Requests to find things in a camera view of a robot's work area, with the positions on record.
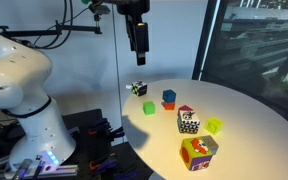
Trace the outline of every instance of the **patterned cube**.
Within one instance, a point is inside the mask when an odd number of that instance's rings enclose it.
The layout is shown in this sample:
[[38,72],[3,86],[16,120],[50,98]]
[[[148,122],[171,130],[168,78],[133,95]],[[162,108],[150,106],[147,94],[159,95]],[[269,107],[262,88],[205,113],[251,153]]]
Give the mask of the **patterned cube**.
[[143,111],[145,115],[155,114],[155,105],[152,101],[143,103]]
[[166,103],[175,102],[176,93],[171,89],[165,90],[165,91],[163,91],[163,97],[162,98],[163,98],[164,102],[166,102]]
[[165,110],[174,110],[175,109],[175,102],[171,102],[171,103],[163,102],[162,104],[163,104]]
[[180,111],[177,119],[180,133],[196,134],[200,126],[200,120],[194,111]]
[[212,138],[212,136],[208,135],[208,136],[202,136],[201,137],[204,141],[204,143],[206,144],[206,146],[212,151],[213,155],[216,154],[217,150],[218,150],[218,144],[214,141],[214,139]]
[[147,92],[147,84],[143,81],[136,81],[132,83],[132,93],[137,96],[143,96]]
[[213,135],[219,133],[222,130],[222,127],[223,122],[216,117],[208,119],[205,124],[205,129]]
[[213,157],[212,151],[209,150],[201,137],[184,139],[180,155],[190,171],[207,168]]

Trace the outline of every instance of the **glass window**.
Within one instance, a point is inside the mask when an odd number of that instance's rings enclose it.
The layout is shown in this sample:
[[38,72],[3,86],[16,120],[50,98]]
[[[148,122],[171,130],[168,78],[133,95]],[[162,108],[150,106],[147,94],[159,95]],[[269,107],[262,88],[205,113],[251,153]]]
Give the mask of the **glass window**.
[[221,9],[201,79],[288,109],[288,0],[229,0]]

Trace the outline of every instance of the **yellow-green cube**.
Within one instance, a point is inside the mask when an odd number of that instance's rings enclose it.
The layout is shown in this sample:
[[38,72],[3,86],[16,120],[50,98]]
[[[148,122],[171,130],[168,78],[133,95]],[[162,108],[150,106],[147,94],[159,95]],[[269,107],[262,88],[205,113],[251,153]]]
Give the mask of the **yellow-green cube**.
[[222,130],[223,122],[216,117],[211,117],[206,121],[205,129],[213,135],[216,135]]
[[145,115],[155,114],[155,105],[152,101],[143,103],[143,111]]

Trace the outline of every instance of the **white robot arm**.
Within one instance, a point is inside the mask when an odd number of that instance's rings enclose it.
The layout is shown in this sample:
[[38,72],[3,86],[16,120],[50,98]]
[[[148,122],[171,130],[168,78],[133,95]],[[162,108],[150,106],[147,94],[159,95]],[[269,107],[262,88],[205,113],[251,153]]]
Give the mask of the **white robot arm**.
[[45,163],[54,172],[75,149],[56,101],[42,88],[52,63],[41,53],[0,36],[0,109],[18,119],[26,135],[12,149],[6,169],[11,179],[24,160],[28,171]]

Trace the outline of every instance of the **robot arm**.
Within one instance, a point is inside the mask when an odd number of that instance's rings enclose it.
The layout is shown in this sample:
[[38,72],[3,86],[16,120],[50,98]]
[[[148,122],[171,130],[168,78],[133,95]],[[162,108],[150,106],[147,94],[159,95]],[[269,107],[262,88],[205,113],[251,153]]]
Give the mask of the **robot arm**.
[[117,12],[125,15],[125,24],[130,40],[130,48],[136,52],[137,65],[146,63],[145,52],[149,51],[148,25],[142,21],[142,14],[150,10],[149,0],[93,0],[90,9],[92,12],[100,7],[101,3],[116,4]]
[[45,54],[0,36],[0,109],[17,118],[26,134],[12,148],[6,179],[16,179],[24,165],[30,175],[41,162],[42,173],[55,172],[75,149],[56,101],[42,87],[51,70]]

